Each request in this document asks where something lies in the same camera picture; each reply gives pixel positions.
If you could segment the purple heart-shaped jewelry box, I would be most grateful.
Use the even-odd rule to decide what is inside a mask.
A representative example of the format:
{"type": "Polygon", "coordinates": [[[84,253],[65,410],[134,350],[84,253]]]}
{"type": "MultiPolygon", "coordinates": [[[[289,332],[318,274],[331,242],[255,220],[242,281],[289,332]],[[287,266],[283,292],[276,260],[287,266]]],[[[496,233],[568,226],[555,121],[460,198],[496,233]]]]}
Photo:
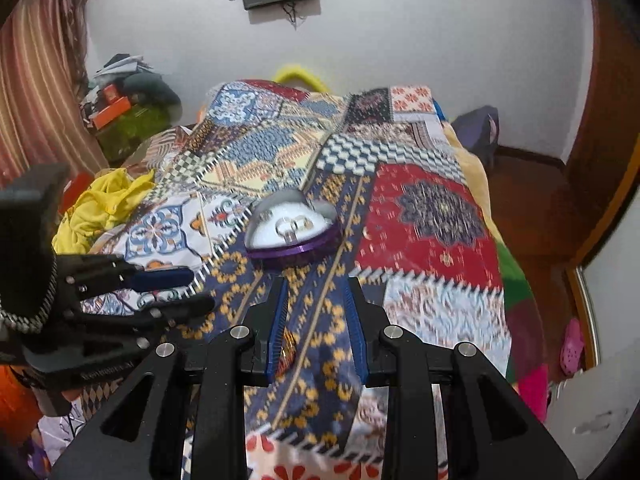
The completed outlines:
{"type": "Polygon", "coordinates": [[[244,234],[246,254],[267,269],[306,266],[334,254],[343,238],[334,205],[282,188],[253,208],[244,234]]]}

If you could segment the yellow cloth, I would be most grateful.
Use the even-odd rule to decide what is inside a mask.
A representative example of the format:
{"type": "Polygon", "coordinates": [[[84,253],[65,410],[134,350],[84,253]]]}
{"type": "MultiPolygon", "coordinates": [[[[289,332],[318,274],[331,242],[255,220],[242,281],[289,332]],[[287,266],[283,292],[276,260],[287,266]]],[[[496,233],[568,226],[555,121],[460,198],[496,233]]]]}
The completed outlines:
{"type": "Polygon", "coordinates": [[[154,169],[136,178],[125,168],[97,177],[63,214],[52,240],[54,251],[58,255],[88,254],[104,232],[129,219],[154,185],[154,169]]]}

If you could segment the colourful patchwork bedspread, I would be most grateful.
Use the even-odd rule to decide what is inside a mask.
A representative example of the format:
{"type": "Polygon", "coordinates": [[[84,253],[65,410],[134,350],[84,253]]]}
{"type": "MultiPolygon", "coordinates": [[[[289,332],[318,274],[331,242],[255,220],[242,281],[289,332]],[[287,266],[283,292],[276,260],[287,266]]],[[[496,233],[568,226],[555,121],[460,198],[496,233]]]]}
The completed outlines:
{"type": "Polygon", "coordinates": [[[99,178],[107,196],[126,179],[148,184],[141,202],[118,217],[77,208],[55,246],[191,268],[186,294],[209,292],[215,307],[174,330],[183,348],[241,322],[285,276],[293,356],[272,385],[244,391],[250,478],[381,473],[388,391],[356,374],[342,300],[350,276],[429,344],[476,344],[546,416],[532,290],[491,219],[483,166],[429,88],[334,96],[245,79],[210,96],[194,129],[153,136],[134,162],[99,178]],[[330,203],[338,234],[326,249],[270,266],[245,239],[259,202],[280,190],[330,203]]]}

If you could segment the orange box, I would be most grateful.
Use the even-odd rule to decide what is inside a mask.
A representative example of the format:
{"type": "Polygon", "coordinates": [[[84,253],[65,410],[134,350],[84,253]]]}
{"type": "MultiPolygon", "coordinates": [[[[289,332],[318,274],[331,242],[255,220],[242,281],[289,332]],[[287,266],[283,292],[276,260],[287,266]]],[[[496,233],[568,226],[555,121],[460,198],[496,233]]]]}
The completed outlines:
{"type": "Polygon", "coordinates": [[[100,110],[96,114],[92,114],[90,120],[93,124],[93,127],[96,129],[102,129],[111,122],[114,122],[115,119],[122,116],[130,110],[131,103],[126,96],[121,96],[119,99],[114,101],[107,107],[104,107],[103,110],[100,110]]]}

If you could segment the green cluttered pile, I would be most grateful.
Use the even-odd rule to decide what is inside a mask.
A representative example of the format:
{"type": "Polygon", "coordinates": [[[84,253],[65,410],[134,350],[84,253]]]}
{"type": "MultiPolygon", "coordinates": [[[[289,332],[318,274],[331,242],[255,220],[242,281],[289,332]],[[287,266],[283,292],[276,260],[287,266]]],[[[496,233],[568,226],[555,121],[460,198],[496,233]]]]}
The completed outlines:
{"type": "Polygon", "coordinates": [[[81,117],[112,166],[120,165],[144,141],[168,129],[182,115],[180,96],[141,55],[119,53],[89,80],[79,104],[81,117]],[[90,120],[104,107],[126,96],[131,108],[102,129],[90,120]]]}

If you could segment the striped brown curtain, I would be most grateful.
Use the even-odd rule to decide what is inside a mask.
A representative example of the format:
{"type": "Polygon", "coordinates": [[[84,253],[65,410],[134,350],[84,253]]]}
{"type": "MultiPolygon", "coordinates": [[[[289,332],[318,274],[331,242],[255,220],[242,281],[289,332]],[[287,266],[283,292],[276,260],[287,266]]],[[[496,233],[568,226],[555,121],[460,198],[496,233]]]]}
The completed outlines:
{"type": "Polygon", "coordinates": [[[38,164],[108,166],[81,117],[86,54],[86,0],[18,0],[1,25],[3,185],[38,164]]]}

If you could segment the pink sandal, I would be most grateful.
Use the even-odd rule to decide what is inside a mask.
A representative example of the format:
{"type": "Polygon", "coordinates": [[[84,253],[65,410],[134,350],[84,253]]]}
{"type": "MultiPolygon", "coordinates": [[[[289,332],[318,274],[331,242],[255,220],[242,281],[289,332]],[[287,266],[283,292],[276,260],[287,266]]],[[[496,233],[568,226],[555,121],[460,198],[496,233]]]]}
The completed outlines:
{"type": "Polygon", "coordinates": [[[566,376],[573,376],[578,372],[584,349],[585,343],[579,320],[571,318],[565,327],[559,355],[560,367],[566,376]]]}

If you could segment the dark blue bag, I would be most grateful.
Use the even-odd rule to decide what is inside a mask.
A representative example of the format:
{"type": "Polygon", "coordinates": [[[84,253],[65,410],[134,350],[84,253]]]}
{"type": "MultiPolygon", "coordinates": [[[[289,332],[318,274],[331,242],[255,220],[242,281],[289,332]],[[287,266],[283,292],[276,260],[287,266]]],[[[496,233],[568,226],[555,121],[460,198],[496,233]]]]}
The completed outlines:
{"type": "Polygon", "coordinates": [[[451,125],[461,145],[474,154],[486,170],[491,170],[499,141],[498,108],[482,106],[460,115],[451,125]]]}

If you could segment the yellow pillow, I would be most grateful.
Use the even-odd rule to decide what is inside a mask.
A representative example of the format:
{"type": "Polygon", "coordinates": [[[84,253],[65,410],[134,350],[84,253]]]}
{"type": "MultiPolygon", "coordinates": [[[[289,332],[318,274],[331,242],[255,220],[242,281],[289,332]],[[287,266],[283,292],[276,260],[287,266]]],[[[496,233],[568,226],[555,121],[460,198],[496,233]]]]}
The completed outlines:
{"type": "Polygon", "coordinates": [[[318,93],[330,93],[331,89],[315,74],[299,64],[283,65],[272,77],[276,84],[299,81],[305,88],[318,93]]]}

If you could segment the brown wooden door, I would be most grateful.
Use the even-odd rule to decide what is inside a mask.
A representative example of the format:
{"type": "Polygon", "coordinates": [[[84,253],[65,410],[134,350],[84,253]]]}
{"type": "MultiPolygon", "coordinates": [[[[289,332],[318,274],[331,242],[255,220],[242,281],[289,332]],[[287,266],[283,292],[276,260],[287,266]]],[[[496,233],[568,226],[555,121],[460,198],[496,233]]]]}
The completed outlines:
{"type": "Polygon", "coordinates": [[[492,214],[519,262],[588,263],[639,186],[639,38],[616,0],[589,0],[593,51],[586,102],[565,162],[499,148],[492,214]]]}

